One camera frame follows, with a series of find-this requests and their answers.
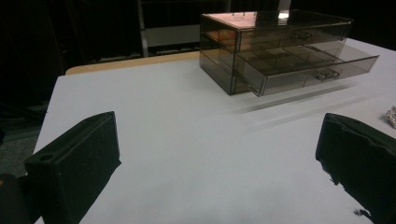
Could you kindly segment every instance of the transparent plastic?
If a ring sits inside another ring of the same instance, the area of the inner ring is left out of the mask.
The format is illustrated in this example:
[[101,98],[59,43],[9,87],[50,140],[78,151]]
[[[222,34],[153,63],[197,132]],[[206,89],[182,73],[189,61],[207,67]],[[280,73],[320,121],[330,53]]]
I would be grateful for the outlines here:
[[368,73],[378,56],[345,45],[352,23],[301,10],[204,14],[200,65],[227,93],[258,96]]

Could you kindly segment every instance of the drawer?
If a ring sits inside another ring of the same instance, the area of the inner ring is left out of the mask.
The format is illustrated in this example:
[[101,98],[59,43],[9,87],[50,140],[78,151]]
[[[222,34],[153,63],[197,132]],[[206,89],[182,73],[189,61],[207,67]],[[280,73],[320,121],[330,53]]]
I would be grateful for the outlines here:
[[238,53],[235,73],[253,93],[262,96],[368,73],[378,57],[336,46],[326,43]]

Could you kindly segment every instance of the white surface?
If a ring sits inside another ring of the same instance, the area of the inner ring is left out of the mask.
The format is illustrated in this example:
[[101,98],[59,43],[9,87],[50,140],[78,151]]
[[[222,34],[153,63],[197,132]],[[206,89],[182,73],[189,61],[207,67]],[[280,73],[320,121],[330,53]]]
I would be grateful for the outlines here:
[[396,52],[347,43],[381,55],[371,73],[260,98],[227,95],[198,60],[60,77],[35,150],[115,111],[122,165],[81,223],[371,223],[315,150],[327,112],[396,137]]

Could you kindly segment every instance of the drawer handle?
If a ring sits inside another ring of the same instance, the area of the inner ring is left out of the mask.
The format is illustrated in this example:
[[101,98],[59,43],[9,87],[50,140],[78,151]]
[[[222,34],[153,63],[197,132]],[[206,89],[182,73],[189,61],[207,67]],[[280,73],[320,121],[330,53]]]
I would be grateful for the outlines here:
[[308,32],[295,32],[290,35],[293,39],[307,39],[312,37],[312,35]]
[[340,74],[330,68],[323,70],[323,71],[317,71],[316,74],[316,79],[320,81],[325,81],[328,79],[337,79],[340,77]]

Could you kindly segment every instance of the tabletop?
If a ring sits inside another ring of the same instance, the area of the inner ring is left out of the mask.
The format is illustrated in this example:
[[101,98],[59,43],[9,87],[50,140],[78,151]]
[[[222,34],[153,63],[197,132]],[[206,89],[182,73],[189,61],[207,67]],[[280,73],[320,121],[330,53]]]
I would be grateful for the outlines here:
[[396,137],[396,52],[370,73],[256,97],[227,95],[197,58],[59,77],[35,151],[81,120],[116,114],[122,165],[81,223],[372,223],[315,159],[334,113]]

